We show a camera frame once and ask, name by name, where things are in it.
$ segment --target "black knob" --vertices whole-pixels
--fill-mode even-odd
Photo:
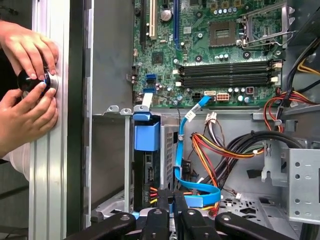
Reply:
[[[56,76],[52,76],[47,70],[44,70],[44,80],[31,79],[25,70],[22,70],[17,79],[18,87],[25,93],[31,92],[39,83],[45,82],[46,88],[44,89],[41,97],[50,89],[55,88],[58,90],[58,80]]]

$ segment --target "sata port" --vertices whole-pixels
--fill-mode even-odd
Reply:
[[[215,96],[216,91],[204,91],[203,95],[205,96]]]

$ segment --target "black wire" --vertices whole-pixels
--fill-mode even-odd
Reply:
[[[309,91],[310,89],[313,89],[315,86],[320,84],[320,80],[315,81],[314,83],[310,84],[309,86],[306,86],[305,88],[297,90],[298,93],[303,94],[306,91]]]

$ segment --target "aluminum frame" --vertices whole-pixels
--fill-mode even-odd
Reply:
[[[32,29],[59,48],[56,126],[30,146],[29,238],[58,240],[67,234],[67,124],[70,1],[33,0]]]

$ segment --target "pci slot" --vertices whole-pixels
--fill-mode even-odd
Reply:
[[[182,80],[184,88],[211,88],[211,87],[258,87],[269,86],[271,76],[268,73],[241,74],[225,76],[186,77]]]
[[[146,37],[147,37],[147,0],[141,0],[141,17],[140,17],[140,45],[142,50],[146,48]]]
[[[173,40],[175,47],[179,48],[179,19],[180,0],[173,0]]]
[[[149,37],[157,40],[157,0],[150,0]]]

